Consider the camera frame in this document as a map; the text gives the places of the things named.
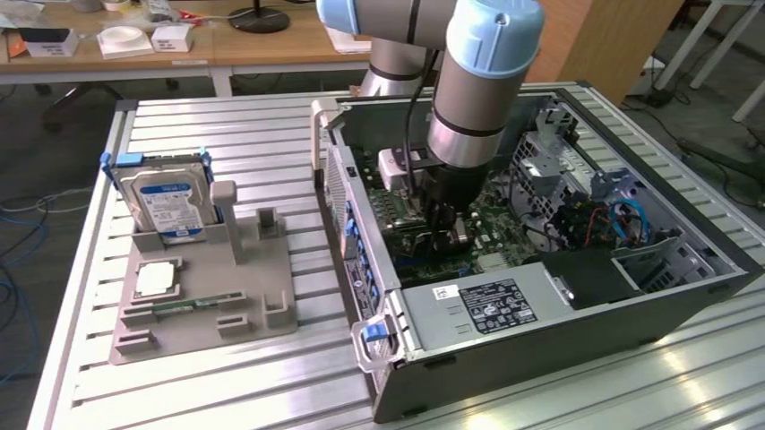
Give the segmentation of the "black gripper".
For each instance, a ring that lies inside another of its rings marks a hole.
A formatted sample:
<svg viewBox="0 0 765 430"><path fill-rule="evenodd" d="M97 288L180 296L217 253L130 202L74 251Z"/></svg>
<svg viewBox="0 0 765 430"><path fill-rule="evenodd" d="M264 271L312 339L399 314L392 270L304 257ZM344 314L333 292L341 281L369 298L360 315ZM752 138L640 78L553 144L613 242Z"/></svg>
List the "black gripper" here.
<svg viewBox="0 0 765 430"><path fill-rule="evenodd" d="M456 218L483 190L485 165L456 168L447 164L425 168L420 182L421 209L431 228L452 229Z"/></svg>

